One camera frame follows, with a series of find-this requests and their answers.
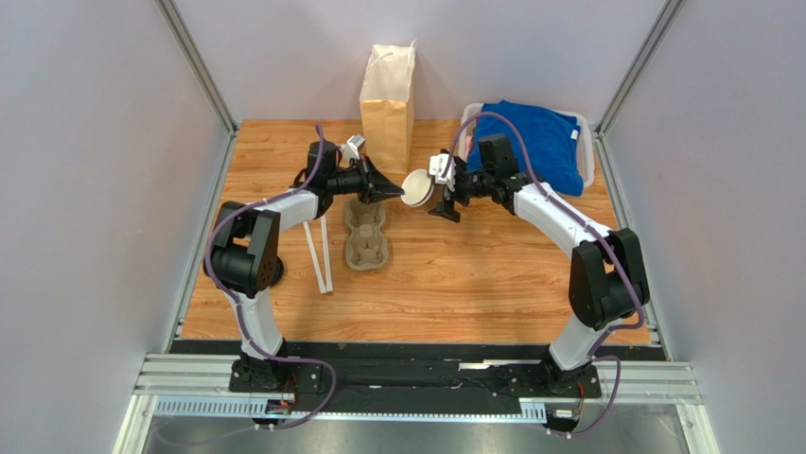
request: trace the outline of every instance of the plastic bin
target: plastic bin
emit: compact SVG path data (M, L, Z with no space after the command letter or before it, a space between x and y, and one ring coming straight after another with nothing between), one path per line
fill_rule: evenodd
M472 115L477 114L482 111L483 103L474 102L473 104L468 104L467 107L464 108L464 114L462 115L462 124L470 118ZM578 113L573 112L565 112L565 111L557 111L551 109L558 114L573 116L576 117L576 124L579 126L580 135L582 136L580 140L576 142L576 171L579 172L579 175L582 177L582 185L583 187L588 187L593 184L593 141L590 137L590 127L587 125L587 120L583 116ZM466 142L467 142L467 135L472 134L476 130L475 122L469 125L462 134L459 136L459 156L462 159L467 159L467 153L470 152L467 149Z

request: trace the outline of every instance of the white bag top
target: white bag top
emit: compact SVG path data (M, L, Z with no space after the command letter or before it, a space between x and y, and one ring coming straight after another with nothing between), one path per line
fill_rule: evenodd
M417 40L409 46L373 45L359 99L408 101L416 50Z

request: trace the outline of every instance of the wooden tabletop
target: wooden tabletop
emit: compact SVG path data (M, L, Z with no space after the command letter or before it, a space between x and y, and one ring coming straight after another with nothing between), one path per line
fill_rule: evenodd
M447 148L458 121L417 121L410 170ZM325 121L327 140L341 144L361 132L359 121ZM317 140L311 121L243 123L221 201L257 201L286 190ZM388 175L401 183L405 175ZM274 316L289 340L551 342L571 314L569 260L540 231L490 200L459 207L462 222L427 215L434 203L410 208L386 202L390 258L385 268L354 271L344 260L349 228L337 196L327 211L332 294L320 294L301 225L280 237L283 280L272 288ZM582 197L566 198L602 224L616 221L602 173ZM311 222L320 259L319 222ZM239 338L222 293L199 273L184 338ZM609 341L646 343L645 328L618 331Z

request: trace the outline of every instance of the gray floor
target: gray floor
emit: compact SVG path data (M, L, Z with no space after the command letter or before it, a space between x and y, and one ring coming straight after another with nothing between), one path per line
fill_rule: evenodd
M598 416L586 406L581 427ZM250 425L231 418L156 418L152 430L171 442L216 438ZM312 421L269 433L247 431L193 448L169 446L150 437L145 452L158 453L688 453L675 406L616 406L596 432L575 440L548 437L543 427L522 424L392 423Z

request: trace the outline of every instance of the metal frame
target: metal frame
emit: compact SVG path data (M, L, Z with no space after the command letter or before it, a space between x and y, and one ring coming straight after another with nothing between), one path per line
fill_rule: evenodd
M198 234L197 249L185 274L184 291L178 307L176 329L171 331L169 338L166 340L165 348L167 351L173 339L181 334L184 314L187 311L190 294L199 271L198 264L202 257L203 243L212 227L212 219L217 209L217 202L233 153L237 125L213 83L198 49L193 44L173 0L155 0L155 2L165 15L166 21L196 73L200 85L210 98L210 102L222 125L230 132L231 137L227 151L223 156L219 176L209 194L207 216ZM632 220L622 196L619 178L611 160L606 135L615 123L625 100L638 81L647 62L657 51L660 41L668 31L683 3L684 0L668 0L666 2L597 129L596 149L620 227L631 225ZM670 352L666 351L666 346L663 342L662 331L658 330L658 319L653 303L651 302L646 308L648 327L652 338L651 346L662 346L667 358L670 358ZM443 344L434 344L434 349L442 348L438 345ZM194 415L250 418L257 414L263 414L260 412L260 408L265 405L266 399L290 399L290 396L280 393L230 393L228 385L231 364L236 358L233 355L147 355L132 393L114 452L141 452L149 437L149 425L153 416ZM467 368L473 368L484 367L490 363L518 364L530 362L534 362L534 358L501 359L498 357L484 359L476 363L472 361L465 362L462 365ZM614 364L601 363L597 367L603 389L611 390L615 377ZM608 397L609 394L605 392L599 401L604 402ZM321 413L319 418L373 421L535 423L544 419L547 404L569 402L569 399L520 398L520 414L494 416L473 414L339 413L331 411ZM702 397L691 365L688 362L623 360L622 384L616 397L616 402L619 404L675 405L691 453L718 452L713 433L710 430L708 416L705 413ZM305 413L295 412L291 417L300 417L303 414Z

